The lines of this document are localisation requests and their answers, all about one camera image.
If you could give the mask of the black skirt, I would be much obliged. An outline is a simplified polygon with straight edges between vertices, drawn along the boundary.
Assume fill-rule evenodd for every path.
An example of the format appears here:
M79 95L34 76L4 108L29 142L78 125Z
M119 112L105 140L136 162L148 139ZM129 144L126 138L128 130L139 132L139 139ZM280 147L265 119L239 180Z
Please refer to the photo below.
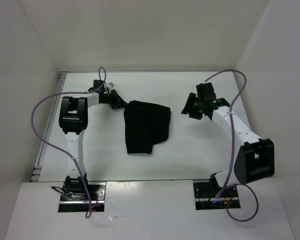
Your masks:
M169 137L171 109L149 102L131 101L124 110L128 154L151 154L153 146Z

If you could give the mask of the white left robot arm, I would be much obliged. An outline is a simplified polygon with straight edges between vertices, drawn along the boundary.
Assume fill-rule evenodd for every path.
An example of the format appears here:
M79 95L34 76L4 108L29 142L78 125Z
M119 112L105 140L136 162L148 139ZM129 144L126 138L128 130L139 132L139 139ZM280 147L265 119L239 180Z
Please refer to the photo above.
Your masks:
M61 100L58 122L65 134L68 155L68 171L61 192L72 199L83 200L89 195L83 137L88 126L88 108L101 103L110 105L114 110L127 106L114 89L114 84L103 80L94 80L93 87L83 96L64 96Z

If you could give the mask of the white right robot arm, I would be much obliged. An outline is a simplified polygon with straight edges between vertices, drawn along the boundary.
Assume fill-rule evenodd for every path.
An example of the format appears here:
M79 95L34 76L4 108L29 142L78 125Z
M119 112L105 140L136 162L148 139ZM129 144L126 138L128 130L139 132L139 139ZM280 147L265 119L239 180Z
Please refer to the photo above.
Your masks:
M224 98L217 98L211 83L196 86L189 93L183 115L201 120L207 116L231 139L230 166L210 176L209 191L219 198L227 187L272 177L275 173L274 143L254 133L231 109Z

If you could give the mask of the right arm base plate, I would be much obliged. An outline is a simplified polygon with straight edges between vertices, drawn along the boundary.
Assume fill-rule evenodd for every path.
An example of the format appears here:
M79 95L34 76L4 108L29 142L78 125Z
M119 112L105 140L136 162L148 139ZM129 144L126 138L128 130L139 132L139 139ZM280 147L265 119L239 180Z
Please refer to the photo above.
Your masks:
M240 209L238 191L235 187L225 190L217 199L216 194L221 187L214 185L209 179L193 181L193 191L196 210Z

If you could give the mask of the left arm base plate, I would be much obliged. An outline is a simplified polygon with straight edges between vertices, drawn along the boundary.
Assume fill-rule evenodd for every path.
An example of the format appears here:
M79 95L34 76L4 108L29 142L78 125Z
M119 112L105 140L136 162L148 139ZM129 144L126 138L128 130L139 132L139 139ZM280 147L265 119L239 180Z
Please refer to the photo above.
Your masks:
M91 197L92 212L103 212L106 183L89 182L88 190ZM59 213L79 213L87 212L89 210L89 201L85 193L65 192L63 188L59 188L58 192L60 192Z

